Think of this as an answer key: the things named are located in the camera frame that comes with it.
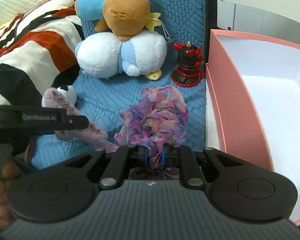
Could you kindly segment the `person's left hand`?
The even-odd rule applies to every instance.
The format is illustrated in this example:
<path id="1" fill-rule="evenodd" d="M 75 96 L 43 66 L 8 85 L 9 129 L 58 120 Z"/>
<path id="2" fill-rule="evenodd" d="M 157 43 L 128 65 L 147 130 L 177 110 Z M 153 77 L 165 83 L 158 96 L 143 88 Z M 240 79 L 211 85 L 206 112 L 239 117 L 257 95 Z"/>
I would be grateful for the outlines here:
<path id="1" fill-rule="evenodd" d="M 13 161 L 8 161 L 2 168 L 0 180 L 0 230 L 5 229 L 13 222 L 10 208 L 7 204 L 7 190 L 18 176 L 18 168 Z"/>

